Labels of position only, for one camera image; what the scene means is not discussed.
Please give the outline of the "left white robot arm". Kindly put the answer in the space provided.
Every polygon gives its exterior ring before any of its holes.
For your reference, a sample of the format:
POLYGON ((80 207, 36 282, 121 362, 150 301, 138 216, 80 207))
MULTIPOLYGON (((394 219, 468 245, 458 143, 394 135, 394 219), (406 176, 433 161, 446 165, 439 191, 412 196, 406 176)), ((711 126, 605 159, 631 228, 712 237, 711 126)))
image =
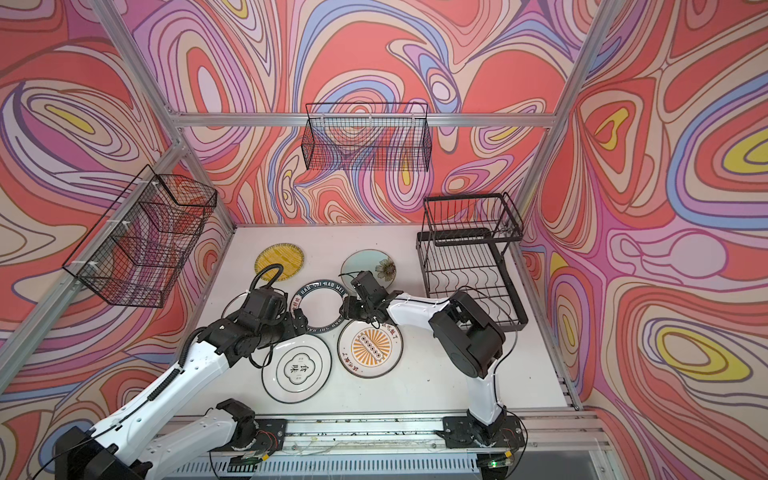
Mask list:
POLYGON ((272 352, 307 331, 302 310, 271 287, 250 291, 242 306, 185 340, 178 361, 137 397, 86 430, 73 427, 54 446, 57 479, 163 479, 212 450, 247 451, 259 440, 279 446, 244 403, 226 399, 202 418, 164 435, 162 428, 213 380, 258 349, 272 352))

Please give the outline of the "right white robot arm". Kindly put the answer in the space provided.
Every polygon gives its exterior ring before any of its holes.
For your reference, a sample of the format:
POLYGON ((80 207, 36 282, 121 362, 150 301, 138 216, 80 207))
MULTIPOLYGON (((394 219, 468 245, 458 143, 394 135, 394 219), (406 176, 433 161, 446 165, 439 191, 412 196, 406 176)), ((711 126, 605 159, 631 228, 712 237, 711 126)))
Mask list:
POLYGON ((468 287, 447 298, 422 298, 387 291, 370 271, 360 272, 352 286, 354 294, 339 309, 343 319, 431 332, 452 365, 467 378, 470 427, 486 436, 502 428, 507 410, 498 399, 495 369, 502 360, 506 336, 468 287))

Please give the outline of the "green rim lettered plate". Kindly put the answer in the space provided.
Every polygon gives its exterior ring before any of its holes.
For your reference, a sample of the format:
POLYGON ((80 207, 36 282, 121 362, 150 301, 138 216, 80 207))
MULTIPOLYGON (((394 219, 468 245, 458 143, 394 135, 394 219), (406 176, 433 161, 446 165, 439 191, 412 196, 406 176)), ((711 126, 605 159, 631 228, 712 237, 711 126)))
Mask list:
POLYGON ((344 318, 339 313, 348 296, 346 287, 337 281, 321 279, 302 286, 292 297, 290 308, 307 319, 308 333, 325 333, 338 327, 344 318))

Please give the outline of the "large orange sunburst plate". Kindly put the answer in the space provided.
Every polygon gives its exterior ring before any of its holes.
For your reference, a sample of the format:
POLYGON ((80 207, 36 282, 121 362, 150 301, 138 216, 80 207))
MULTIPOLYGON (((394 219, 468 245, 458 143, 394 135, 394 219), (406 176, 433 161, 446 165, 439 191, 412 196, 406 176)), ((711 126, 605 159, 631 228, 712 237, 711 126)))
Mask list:
POLYGON ((349 322, 337 341, 337 355, 342 366, 363 379, 382 377, 400 362, 404 351, 403 336, 395 325, 376 327, 361 321, 349 322))

